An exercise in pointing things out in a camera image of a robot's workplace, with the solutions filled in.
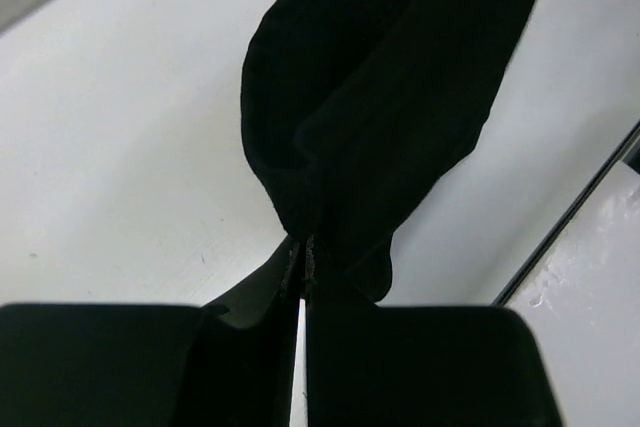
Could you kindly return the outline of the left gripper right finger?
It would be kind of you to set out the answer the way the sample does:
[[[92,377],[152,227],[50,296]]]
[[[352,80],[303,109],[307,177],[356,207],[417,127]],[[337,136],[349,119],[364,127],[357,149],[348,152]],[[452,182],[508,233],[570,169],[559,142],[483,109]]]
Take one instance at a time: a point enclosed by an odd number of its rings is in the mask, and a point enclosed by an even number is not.
[[[492,306],[380,307],[305,246],[312,426],[558,426],[536,340]]]

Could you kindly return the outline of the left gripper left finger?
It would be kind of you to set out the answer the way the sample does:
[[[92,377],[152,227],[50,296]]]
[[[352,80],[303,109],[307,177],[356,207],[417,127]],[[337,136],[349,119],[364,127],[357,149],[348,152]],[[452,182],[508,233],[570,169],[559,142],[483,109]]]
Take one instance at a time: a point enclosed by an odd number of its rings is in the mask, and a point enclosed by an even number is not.
[[[201,306],[1,309],[5,426],[285,426],[300,246]]]

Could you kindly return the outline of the black skirt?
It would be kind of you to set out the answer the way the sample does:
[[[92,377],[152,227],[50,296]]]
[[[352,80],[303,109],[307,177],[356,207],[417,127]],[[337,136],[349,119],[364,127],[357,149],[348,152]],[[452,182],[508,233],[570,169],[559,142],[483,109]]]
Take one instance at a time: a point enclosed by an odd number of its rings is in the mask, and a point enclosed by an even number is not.
[[[368,300],[475,148],[536,0],[277,0],[242,69],[246,159],[287,234]]]

